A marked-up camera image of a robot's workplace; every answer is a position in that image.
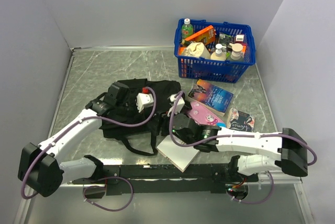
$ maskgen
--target green bottle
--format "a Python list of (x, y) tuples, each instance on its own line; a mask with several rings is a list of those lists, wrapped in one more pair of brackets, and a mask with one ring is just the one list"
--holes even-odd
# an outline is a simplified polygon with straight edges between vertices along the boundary
[(190, 19), (186, 18), (184, 24), (182, 25), (182, 38), (185, 39), (193, 34), (193, 25)]

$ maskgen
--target white wall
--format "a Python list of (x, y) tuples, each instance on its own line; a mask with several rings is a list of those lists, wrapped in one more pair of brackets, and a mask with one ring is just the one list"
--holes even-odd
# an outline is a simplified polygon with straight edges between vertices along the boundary
[(47, 137), (70, 50), (42, 0), (0, 4), (0, 223), (8, 224), (21, 200), (21, 150)]
[(178, 19), (248, 24), (256, 43), (282, 0), (45, 0), (70, 47), (171, 46)]
[(317, 152), (305, 190), (317, 223), (334, 223), (335, 1), (284, 0), (257, 62), (279, 129), (295, 129)]

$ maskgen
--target orange box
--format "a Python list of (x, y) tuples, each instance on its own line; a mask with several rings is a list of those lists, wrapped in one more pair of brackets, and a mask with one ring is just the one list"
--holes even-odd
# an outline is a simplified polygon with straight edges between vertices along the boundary
[(197, 33), (185, 38), (185, 41), (202, 42), (204, 45), (210, 44), (215, 41), (215, 29), (212, 25), (209, 25)]
[(179, 47), (178, 55), (181, 55), (185, 49), (186, 47)]
[(244, 57), (245, 51), (247, 50), (247, 44), (246, 43), (240, 43), (240, 44), (242, 44), (242, 46), (243, 46), (242, 54), (243, 54), (243, 57)]

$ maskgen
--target bag strap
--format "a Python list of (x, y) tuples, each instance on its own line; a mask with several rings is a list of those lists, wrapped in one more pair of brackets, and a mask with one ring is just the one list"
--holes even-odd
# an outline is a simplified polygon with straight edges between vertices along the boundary
[(150, 145), (151, 145), (153, 153), (143, 152), (143, 151), (140, 151), (140, 150), (137, 150), (137, 149), (133, 148), (130, 145), (129, 140), (126, 137), (124, 137), (124, 136), (118, 137), (117, 140), (120, 140), (129, 151), (131, 151), (131, 152), (133, 152), (135, 154), (138, 154), (138, 155), (155, 156), (158, 153), (158, 150), (156, 149), (157, 136), (154, 135), (154, 134), (151, 134), (151, 140), (150, 140)]

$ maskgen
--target blue plastic basket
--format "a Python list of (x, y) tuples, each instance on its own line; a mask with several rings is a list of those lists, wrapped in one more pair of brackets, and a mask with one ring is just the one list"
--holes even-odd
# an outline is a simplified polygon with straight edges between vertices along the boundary
[[(217, 82), (236, 83), (242, 74), (250, 65), (254, 65), (255, 60), (255, 42), (251, 33), (251, 28), (243, 24), (231, 24), (224, 22), (223, 24), (208, 23), (206, 20), (191, 20), (194, 33), (213, 25), (216, 34), (223, 32), (228, 35), (244, 34), (244, 43), (247, 49), (244, 54), (243, 62), (216, 61), (204, 58), (193, 58), (178, 55), (180, 40), (182, 38), (182, 25), (184, 19), (178, 22), (178, 28), (174, 37), (174, 55), (178, 58), (179, 76), (187, 79), (203, 79)], [(215, 47), (215, 42), (207, 45), (208, 48)]]

